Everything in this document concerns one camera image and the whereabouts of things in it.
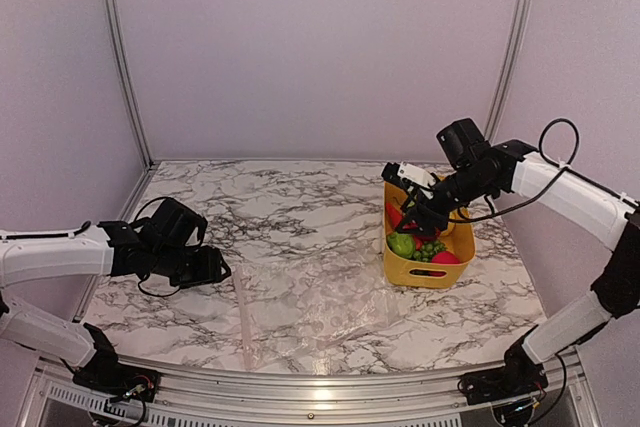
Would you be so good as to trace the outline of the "clear zip top bag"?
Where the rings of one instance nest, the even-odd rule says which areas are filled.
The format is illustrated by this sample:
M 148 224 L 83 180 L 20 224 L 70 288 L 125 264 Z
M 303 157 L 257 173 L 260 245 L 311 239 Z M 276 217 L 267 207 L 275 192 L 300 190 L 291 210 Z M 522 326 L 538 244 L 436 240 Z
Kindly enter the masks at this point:
M 400 319 L 376 254 L 246 263 L 232 279 L 248 371 L 324 353 Z

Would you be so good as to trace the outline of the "red toy tomato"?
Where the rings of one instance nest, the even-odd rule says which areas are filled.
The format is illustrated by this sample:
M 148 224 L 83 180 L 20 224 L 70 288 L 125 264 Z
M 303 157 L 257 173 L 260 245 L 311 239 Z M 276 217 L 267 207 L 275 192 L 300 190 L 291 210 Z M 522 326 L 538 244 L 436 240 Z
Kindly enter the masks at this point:
M 428 231 L 428 232 L 418 232 L 414 234 L 416 239 L 419 239 L 421 242 L 432 242 L 439 239 L 441 235 L 441 231 L 437 228 Z

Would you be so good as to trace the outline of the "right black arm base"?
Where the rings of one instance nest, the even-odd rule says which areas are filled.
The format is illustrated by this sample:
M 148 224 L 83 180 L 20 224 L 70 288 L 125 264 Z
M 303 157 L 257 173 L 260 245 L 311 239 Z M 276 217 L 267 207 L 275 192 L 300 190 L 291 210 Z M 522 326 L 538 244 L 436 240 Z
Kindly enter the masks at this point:
M 541 392 L 548 385 L 542 367 L 522 373 L 502 366 L 466 372 L 460 377 L 457 388 L 468 405 L 478 405 Z

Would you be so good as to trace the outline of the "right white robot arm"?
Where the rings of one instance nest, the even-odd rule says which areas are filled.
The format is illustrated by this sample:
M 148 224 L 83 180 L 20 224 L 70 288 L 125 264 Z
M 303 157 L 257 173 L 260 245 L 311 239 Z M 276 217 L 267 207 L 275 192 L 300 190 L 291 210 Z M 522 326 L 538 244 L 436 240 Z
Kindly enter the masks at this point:
M 384 167 L 383 179 L 406 198 L 396 229 L 434 236 L 499 217 L 514 228 L 551 314 L 496 372 L 496 387 L 515 395 L 533 380 L 534 366 L 637 310 L 639 205 L 523 141 L 444 147 L 454 168 L 444 178 L 406 162 Z

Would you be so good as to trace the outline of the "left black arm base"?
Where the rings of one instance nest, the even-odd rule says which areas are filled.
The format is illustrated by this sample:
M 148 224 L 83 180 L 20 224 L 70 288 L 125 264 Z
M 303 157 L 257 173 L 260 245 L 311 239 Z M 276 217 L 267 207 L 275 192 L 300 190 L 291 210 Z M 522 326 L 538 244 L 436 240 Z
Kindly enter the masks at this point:
M 78 369 L 72 380 L 76 385 L 109 394 L 114 402 L 129 399 L 152 402 L 160 373 L 119 362 L 101 361 Z

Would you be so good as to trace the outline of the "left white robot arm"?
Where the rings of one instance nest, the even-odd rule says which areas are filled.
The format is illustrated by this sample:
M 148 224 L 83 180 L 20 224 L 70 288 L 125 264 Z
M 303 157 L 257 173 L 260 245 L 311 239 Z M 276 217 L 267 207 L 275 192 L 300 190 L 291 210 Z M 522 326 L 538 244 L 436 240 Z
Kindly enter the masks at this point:
M 1 236 L 1 337 L 58 357 L 106 392 L 125 385 L 126 367 L 104 333 L 63 320 L 13 295 L 10 287 L 75 275 L 168 279 L 178 291 L 221 283 L 231 269 L 219 249 L 204 244 L 206 221 L 173 225 L 149 217 L 132 223 L 84 224 L 75 232 Z

